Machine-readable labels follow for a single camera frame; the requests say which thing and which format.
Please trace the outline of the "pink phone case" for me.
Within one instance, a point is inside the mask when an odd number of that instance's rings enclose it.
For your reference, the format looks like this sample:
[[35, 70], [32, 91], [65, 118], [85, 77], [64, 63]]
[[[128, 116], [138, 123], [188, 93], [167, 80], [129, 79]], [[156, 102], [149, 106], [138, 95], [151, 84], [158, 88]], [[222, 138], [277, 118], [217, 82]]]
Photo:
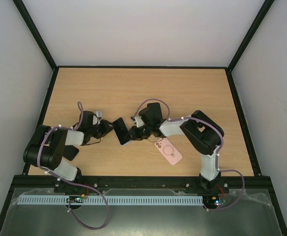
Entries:
[[154, 143], [154, 146], [172, 166], [183, 158], [182, 154], [167, 138], [159, 139]]

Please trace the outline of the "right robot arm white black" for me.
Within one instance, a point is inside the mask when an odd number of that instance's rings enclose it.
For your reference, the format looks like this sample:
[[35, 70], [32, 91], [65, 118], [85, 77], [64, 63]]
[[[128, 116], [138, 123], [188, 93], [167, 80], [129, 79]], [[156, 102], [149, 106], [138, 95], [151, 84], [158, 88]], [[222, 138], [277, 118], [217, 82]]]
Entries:
[[187, 117], [176, 119], [155, 115], [146, 118], [132, 116], [132, 120], [135, 125], [128, 131], [131, 140], [141, 141], [151, 135], [163, 139], [174, 135], [185, 135], [201, 155], [202, 190], [210, 193], [217, 188], [221, 178], [218, 158], [224, 144], [224, 131], [205, 113], [196, 110]]

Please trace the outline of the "black phone case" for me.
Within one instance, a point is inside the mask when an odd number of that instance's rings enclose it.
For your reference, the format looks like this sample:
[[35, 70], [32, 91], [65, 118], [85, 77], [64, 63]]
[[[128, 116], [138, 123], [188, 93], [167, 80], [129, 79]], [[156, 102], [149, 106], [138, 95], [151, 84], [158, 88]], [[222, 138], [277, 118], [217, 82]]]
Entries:
[[148, 103], [146, 108], [139, 111], [139, 116], [145, 124], [158, 124], [163, 120], [161, 105], [158, 102]]

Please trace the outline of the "lavender phone case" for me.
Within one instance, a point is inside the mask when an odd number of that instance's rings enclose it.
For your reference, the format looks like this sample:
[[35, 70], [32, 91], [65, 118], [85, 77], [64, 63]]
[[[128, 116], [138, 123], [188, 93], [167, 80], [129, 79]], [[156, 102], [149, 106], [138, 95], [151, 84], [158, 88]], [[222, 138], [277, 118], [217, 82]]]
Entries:
[[128, 141], [128, 142], [123, 142], [123, 143], [120, 143], [121, 146], [125, 146], [127, 144], [130, 144], [132, 142], [132, 140]]

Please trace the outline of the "light blue phone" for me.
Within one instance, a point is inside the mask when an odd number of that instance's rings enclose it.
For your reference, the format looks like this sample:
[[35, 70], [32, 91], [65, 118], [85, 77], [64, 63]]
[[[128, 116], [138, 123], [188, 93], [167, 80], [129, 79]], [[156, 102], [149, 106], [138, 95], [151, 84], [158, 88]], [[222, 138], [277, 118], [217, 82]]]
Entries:
[[115, 120], [113, 122], [113, 127], [119, 143], [128, 142], [131, 140], [129, 130], [123, 118], [118, 118]]

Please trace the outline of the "black object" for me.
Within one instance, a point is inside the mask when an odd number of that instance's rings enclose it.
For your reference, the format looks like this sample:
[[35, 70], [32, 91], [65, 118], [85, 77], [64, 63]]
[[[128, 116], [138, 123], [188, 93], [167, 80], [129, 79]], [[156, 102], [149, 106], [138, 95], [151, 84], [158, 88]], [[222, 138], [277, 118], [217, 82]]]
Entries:
[[79, 153], [79, 149], [75, 146], [65, 146], [63, 151], [63, 157], [69, 161], [73, 161]]

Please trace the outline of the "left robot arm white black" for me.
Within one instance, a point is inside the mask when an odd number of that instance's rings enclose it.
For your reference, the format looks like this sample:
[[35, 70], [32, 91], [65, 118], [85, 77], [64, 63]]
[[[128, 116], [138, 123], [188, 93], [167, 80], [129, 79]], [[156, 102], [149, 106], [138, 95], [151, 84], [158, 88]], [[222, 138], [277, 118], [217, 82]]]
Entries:
[[102, 119], [101, 112], [83, 111], [71, 127], [39, 125], [24, 154], [26, 164], [55, 176], [74, 181], [79, 168], [70, 164], [79, 153], [77, 146], [88, 146], [91, 138], [101, 140], [113, 130], [113, 124]]

